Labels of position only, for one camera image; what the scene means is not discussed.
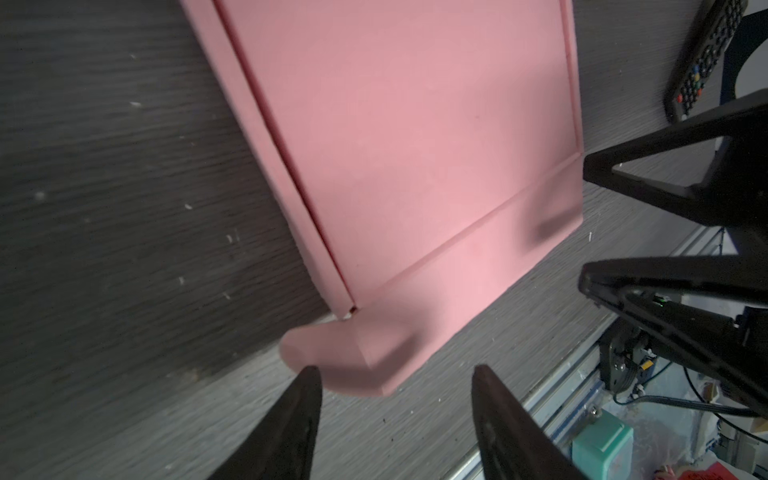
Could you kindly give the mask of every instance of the remote control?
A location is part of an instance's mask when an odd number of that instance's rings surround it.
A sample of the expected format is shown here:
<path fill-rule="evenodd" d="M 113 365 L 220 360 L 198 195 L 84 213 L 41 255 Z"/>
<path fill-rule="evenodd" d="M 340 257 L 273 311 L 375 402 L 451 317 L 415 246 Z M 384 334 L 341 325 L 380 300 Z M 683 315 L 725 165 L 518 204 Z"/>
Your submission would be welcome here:
<path fill-rule="evenodd" d="M 665 95 L 664 110 L 672 123 L 688 118 L 745 9 L 746 0 L 716 0 L 712 5 L 696 47 L 690 51 L 687 63 L 675 72 L 670 83 L 672 88 Z"/>

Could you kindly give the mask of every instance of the wire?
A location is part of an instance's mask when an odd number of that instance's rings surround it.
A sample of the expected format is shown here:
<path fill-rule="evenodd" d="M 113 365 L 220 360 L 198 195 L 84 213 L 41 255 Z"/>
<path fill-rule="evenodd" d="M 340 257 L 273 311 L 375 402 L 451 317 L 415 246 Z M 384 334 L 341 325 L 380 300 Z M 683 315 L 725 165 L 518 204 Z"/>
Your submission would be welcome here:
<path fill-rule="evenodd" d="M 688 369 L 687 369 L 686 367 L 683 367 L 683 372 L 685 373 L 685 379 L 688 381 L 688 385 L 690 386 L 690 389 L 694 391 L 694 393 L 695 393 L 695 394 L 696 394 L 696 396 L 699 398 L 699 400 L 701 400 L 701 402 L 703 402 L 703 403 L 707 403 L 707 401 L 704 399 L 704 397 L 703 397 L 703 396 L 701 396 L 701 394 L 699 393 L 699 391 L 698 391 L 698 390 L 696 390 L 696 387 L 694 386 L 694 382 L 693 382 L 693 381 L 690 379 L 690 375 L 688 375 Z M 715 415 L 715 416 L 716 416 L 718 419 L 720 419 L 720 421 L 721 421 L 722 423 L 725 423 L 726 425 L 730 425 L 730 426 L 731 426 L 733 429 L 736 429 L 738 432 L 740 432 L 740 433 L 742 433 L 742 434 L 744 434 L 744 435 L 746 435 L 746 436 L 750 437 L 751 439 L 755 439 L 755 440 L 757 440 L 758 442 L 761 442 L 761 443 L 765 443 L 766 445 L 768 445 L 768 440 L 762 439 L 762 438 L 760 438 L 759 436 L 757 436 L 757 435 L 753 435 L 753 434 L 749 433 L 747 430 L 745 430 L 745 429 L 742 429 L 742 428 L 741 428 L 741 427 L 739 427 L 739 426 L 736 426 L 736 424 L 732 423 L 730 420 L 726 420 L 726 419 L 725 419 L 725 418 L 723 418 L 723 416 L 722 416 L 722 415 L 720 415 L 719 413 L 715 413 L 714 415 Z"/>
<path fill-rule="evenodd" d="M 715 405 L 713 403 L 694 402 L 692 400 L 673 399 L 666 396 L 645 395 L 632 399 L 629 402 L 619 402 L 614 395 L 614 402 L 619 405 L 631 405 L 633 403 L 660 403 L 661 405 L 669 405 L 673 407 L 680 407 L 682 409 L 701 410 L 704 412 L 712 413 L 724 413 L 725 415 L 733 415 L 739 417 L 759 417 L 760 414 L 754 412 L 752 409 L 738 409 L 735 407 L 728 407 L 722 405 Z"/>
<path fill-rule="evenodd" d="M 661 370 L 659 370 L 658 372 L 656 372 L 655 374 L 651 375 L 651 376 L 650 376 L 650 378 L 649 378 L 648 380 L 646 380 L 645 382 L 643 382 L 643 388 L 645 388 L 645 386 L 646 386 L 646 385 L 648 385 L 648 384 L 650 383 L 650 381 L 651 381 L 651 380 L 655 379 L 656 377 L 658 377 L 659 375 L 661 375 L 662 373 L 664 373 L 664 370 L 666 370 L 666 369 L 670 368 L 670 365 L 672 365 L 672 360 L 670 360 L 670 362 L 669 362 L 667 365 L 665 365 L 663 369 L 661 369 Z"/>

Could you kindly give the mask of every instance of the dark wood grain surface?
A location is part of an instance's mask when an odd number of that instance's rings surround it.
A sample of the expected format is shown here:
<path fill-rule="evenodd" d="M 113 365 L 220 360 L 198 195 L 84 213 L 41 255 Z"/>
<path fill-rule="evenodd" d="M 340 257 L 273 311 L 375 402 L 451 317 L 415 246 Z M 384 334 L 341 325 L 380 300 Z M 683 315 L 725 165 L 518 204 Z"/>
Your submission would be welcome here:
<path fill-rule="evenodd" d="M 665 125 L 699 7 L 575 2 L 588 150 Z M 292 378 L 275 342 L 327 314 L 285 220 L 176 2 L 3 2 L 0 58 L 0 478 L 205 478 Z M 712 149 L 623 167 L 690 183 Z M 585 184 L 584 225 L 394 396 L 325 395 L 313 478 L 439 478 L 475 364 L 524 396 L 604 315 L 584 261 L 693 228 Z"/>

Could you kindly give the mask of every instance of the teal box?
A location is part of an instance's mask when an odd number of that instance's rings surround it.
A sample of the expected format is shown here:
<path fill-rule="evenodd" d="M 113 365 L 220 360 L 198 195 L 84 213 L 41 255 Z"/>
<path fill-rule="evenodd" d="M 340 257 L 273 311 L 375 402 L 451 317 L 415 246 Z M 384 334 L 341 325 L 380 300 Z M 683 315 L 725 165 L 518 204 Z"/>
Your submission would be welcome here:
<path fill-rule="evenodd" d="M 633 437 L 632 427 L 603 412 L 574 439 L 571 459 L 590 480 L 627 480 Z"/>

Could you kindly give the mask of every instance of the pink cardboard box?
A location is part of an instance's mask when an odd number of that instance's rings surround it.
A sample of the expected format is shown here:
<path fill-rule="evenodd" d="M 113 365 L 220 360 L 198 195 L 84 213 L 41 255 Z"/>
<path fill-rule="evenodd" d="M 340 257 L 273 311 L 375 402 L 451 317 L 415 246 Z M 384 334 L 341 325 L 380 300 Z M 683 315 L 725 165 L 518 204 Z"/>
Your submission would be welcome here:
<path fill-rule="evenodd" d="M 292 369 L 390 394 L 581 222 L 570 0 L 182 3 L 349 318 L 286 333 Z"/>

